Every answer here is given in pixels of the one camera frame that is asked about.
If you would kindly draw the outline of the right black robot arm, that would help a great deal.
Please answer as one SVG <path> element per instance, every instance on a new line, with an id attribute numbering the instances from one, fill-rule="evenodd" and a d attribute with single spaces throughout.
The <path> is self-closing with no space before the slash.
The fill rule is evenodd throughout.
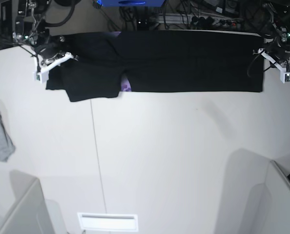
<path id="1" fill-rule="evenodd" d="M 28 53 L 35 60 L 37 66 L 48 66 L 56 60 L 70 59 L 61 44 L 64 36 L 54 38 L 50 35 L 50 28 L 61 27 L 66 24 L 75 11 L 78 0 L 57 0 L 58 5 L 69 7 L 69 13 L 60 22 L 46 21 L 46 14 L 51 5 L 50 0 L 20 0 L 18 2 L 18 15 L 15 18 L 13 41 L 16 46 L 30 47 Z"/>

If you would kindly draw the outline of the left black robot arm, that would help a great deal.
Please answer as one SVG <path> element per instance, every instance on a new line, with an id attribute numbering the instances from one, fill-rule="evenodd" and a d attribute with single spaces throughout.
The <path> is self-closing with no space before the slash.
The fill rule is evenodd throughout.
<path id="1" fill-rule="evenodd" d="M 280 63 L 290 62 L 290 0 L 265 0 L 262 7 L 269 14 L 271 36 L 275 41 L 269 55 Z"/>

